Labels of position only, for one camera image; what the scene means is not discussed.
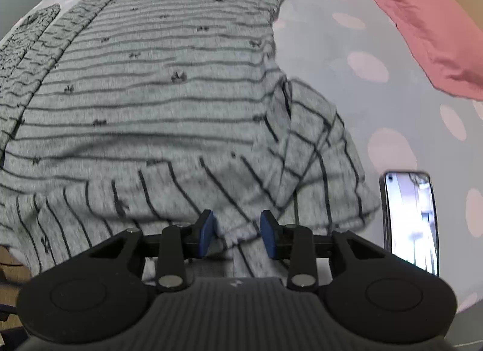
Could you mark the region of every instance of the cable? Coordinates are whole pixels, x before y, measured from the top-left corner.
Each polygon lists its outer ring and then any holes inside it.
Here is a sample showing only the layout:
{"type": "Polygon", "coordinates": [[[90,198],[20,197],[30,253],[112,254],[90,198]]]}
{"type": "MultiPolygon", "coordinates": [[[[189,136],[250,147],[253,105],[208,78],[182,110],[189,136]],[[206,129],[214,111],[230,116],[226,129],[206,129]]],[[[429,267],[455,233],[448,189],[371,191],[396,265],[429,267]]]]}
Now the cable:
{"type": "Polygon", "coordinates": [[[453,347],[464,347],[464,346],[471,346],[472,344],[478,344],[478,343],[483,343],[483,339],[477,340],[477,341],[471,341],[469,343],[462,343],[462,344],[456,344],[453,347]]]}
{"type": "Polygon", "coordinates": [[[14,266],[23,266],[23,264],[7,264],[7,263],[4,263],[4,262],[0,262],[0,266],[11,266],[11,267],[14,267],[14,266]]]}

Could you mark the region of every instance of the gray striped shirt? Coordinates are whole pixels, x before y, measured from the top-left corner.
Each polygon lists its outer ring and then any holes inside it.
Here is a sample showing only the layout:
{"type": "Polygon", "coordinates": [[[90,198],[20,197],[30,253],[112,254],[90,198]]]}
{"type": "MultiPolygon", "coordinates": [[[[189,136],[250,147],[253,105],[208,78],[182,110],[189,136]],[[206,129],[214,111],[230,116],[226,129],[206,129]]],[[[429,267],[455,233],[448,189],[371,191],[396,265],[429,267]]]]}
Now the gray striped shirt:
{"type": "Polygon", "coordinates": [[[275,63],[282,1],[82,0],[52,24],[0,87],[0,244],[35,275],[211,209],[212,259],[190,270],[283,277],[262,210],[364,226],[379,203],[342,119],[275,63]]]}

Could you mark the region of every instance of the pink towel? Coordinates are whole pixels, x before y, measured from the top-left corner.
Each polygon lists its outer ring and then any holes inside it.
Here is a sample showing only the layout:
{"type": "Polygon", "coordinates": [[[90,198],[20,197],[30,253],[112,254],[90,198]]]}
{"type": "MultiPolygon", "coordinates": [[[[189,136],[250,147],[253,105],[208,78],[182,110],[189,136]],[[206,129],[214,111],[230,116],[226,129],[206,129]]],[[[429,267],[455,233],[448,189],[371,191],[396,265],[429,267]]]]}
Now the pink towel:
{"type": "Polygon", "coordinates": [[[434,87],[483,100],[483,32],[455,0],[375,0],[434,87]]]}

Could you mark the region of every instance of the bed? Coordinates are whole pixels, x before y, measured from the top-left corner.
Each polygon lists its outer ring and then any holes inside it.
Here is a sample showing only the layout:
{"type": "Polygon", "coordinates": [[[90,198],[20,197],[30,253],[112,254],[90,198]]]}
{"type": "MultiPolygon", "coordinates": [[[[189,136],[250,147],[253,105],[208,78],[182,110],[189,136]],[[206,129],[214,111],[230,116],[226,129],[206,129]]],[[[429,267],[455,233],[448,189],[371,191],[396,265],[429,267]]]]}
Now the bed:
{"type": "MultiPolygon", "coordinates": [[[[55,22],[78,1],[43,0],[32,11],[58,3],[55,22]]],[[[431,175],[440,276],[460,308],[476,303],[483,297],[483,104],[436,90],[374,0],[284,0],[273,30],[277,64],[337,106],[376,196],[388,169],[431,175]]],[[[359,234],[383,246],[381,211],[359,234]]],[[[319,271],[330,281],[324,262],[319,271]]]]}

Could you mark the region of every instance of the metal screw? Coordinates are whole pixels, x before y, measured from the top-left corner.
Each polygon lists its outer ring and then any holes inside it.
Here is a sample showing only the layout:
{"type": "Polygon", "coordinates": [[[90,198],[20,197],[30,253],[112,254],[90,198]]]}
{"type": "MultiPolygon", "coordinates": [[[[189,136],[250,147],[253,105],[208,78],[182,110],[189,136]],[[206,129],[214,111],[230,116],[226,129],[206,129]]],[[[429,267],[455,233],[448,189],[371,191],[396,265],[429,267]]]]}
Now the metal screw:
{"type": "Polygon", "coordinates": [[[315,284],[315,278],[311,275],[302,273],[300,275],[295,275],[292,278],[292,283],[298,287],[310,287],[315,284]]]}
{"type": "Polygon", "coordinates": [[[182,285],[183,279],[177,275],[165,275],[159,278],[158,283],[166,288],[174,288],[182,285]]]}

